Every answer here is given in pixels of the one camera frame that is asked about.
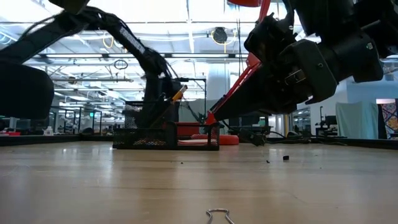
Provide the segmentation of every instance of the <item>pipe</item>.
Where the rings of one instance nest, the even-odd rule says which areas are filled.
[[[82,78],[82,79],[65,79],[65,78],[52,78],[53,82],[133,82],[131,78]]]

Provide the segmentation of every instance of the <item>white bottle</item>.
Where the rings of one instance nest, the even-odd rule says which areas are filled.
[[[54,133],[52,131],[52,127],[48,126],[46,130],[44,130],[44,136],[53,136]]]

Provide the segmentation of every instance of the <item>metal wire clip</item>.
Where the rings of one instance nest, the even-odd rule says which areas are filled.
[[[214,208],[214,209],[209,209],[206,211],[206,214],[209,216],[209,220],[207,221],[207,224],[211,224],[213,221],[213,214],[212,212],[224,212],[225,213],[225,219],[228,221],[229,224],[235,224],[234,221],[229,217],[229,210],[225,208]]]

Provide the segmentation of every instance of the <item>wooden floor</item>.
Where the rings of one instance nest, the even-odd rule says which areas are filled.
[[[194,224],[207,222],[209,208],[230,209],[237,224],[395,224],[398,151],[303,144],[117,151],[110,142],[0,148],[2,224]],[[222,214],[218,223],[227,223]]]

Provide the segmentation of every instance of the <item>round ceiling fixture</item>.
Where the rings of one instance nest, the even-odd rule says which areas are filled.
[[[226,35],[224,27],[216,27],[213,33],[214,41],[219,44],[225,44],[228,36]]]

